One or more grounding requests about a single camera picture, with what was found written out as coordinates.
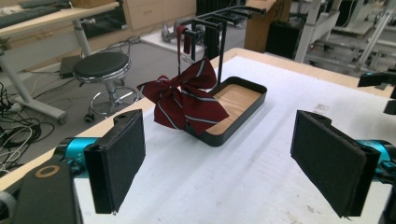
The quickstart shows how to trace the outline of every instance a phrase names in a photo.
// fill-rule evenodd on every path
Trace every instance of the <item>wooden desk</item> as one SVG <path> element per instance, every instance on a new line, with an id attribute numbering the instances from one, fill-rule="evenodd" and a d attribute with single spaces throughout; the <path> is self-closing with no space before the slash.
<path id="1" fill-rule="evenodd" d="M 118 3 L 115 2 L 89 9 L 63 9 L 60 12 L 0 29 L 0 40 L 6 41 L 7 38 L 11 36 L 29 33 L 33 30 L 45 28 L 59 22 L 70 21 L 75 27 L 74 32 L 46 38 L 35 42 L 32 45 L 23 46 L 17 49 L 3 50 L 3 44 L 0 44 L 0 66 L 3 68 L 5 74 L 20 94 L 20 97 L 15 99 L 17 103 L 31 107 L 34 110 L 55 118 L 60 123 L 64 122 L 67 113 L 53 106 L 34 100 L 29 91 L 23 86 L 23 83 L 17 73 L 24 68 L 42 63 L 76 49 L 77 47 L 82 48 L 85 56 L 90 55 L 90 46 L 88 45 L 87 37 L 84 34 L 84 30 L 81 27 L 79 19 L 109 11 L 117 5 Z"/>

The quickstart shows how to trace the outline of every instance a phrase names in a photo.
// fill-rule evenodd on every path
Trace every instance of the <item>necktie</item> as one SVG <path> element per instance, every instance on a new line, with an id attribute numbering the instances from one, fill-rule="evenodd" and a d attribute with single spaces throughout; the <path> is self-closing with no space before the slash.
<path id="1" fill-rule="evenodd" d="M 177 57 L 180 67 L 180 37 L 185 27 L 177 28 Z M 183 130 L 190 125 L 202 133 L 229 115 L 206 91 L 217 84 L 216 73 L 207 58 L 193 63 L 170 79 L 160 76 L 137 88 L 155 104 L 154 121 L 169 128 Z"/>

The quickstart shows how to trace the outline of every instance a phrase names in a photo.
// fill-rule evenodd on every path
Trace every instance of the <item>cabinet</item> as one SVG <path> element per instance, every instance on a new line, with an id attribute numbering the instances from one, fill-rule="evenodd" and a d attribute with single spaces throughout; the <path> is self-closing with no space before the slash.
<path id="1" fill-rule="evenodd" d="M 195 16 L 195 0 L 127 0 L 132 31 L 161 27 L 163 22 Z"/>

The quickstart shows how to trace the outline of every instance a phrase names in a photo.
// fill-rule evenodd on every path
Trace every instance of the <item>stool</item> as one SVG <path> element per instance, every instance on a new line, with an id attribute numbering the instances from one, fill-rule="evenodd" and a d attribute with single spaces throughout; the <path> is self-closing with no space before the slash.
<path id="1" fill-rule="evenodd" d="M 93 99 L 88 109 L 88 114 L 84 120 L 88 123 L 94 121 L 94 114 L 110 116 L 115 112 L 115 108 L 120 105 L 130 105 L 124 103 L 122 100 L 127 97 L 133 97 L 133 103 L 139 100 L 138 92 L 124 86 L 125 73 L 131 67 L 129 57 L 120 52 L 102 52 L 85 57 L 73 69 L 73 74 L 81 85 L 84 83 L 105 83 L 106 91 L 98 92 Z M 122 86 L 116 86 L 114 79 L 119 79 Z M 118 96 L 117 92 L 120 90 L 127 90 L 127 93 Z M 99 111 L 96 107 L 95 100 L 102 94 L 107 93 L 109 96 L 108 102 L 99 105 L 108 105 L 106 111 Z"/>

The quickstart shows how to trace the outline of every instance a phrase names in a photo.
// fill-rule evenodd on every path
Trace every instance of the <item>black stool seat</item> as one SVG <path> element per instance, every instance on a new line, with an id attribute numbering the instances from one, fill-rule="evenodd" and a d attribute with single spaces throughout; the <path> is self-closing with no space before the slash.
<path id="1" fill-rule="evenodd" d="M 124 74 L 129 67 L 130 61 L 125 54 L 103 52 L 79 61 L 74 66 L 73 73 L 82 82 L 103 82 Z"/>
<path id="2" fill-rule="evenodd" d="M 116 107 L 128 106 L 125 100 L 131 99 L 132 104 L 139 100 L 139 94 L 134 88 L 126 87 L 124 84 L 125 73 L 131 67 L 129 57 L 121 52 L 100 52 L 85 57 L 73 68 L 75 78 L 81 83 L 105 83 L 106 90 L 100 91 L 93 96 L 88 114 L 84 120 L 93 122 L 94 115 L 109 116 L 115 113 Z M 116 86 L 114 79 L 121 81 Z"/>

